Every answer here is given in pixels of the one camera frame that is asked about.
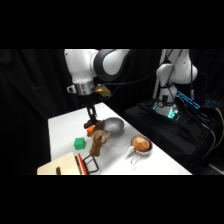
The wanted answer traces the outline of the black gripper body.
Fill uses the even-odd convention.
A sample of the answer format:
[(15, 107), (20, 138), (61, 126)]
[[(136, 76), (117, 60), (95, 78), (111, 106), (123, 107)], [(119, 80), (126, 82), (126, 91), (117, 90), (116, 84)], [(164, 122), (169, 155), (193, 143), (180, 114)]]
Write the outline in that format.
[(95, 103), (96, 103), (96, 96), (94, 94), (90, 94), (85, 97), (85, 104), (89, 115), (96, 114)]

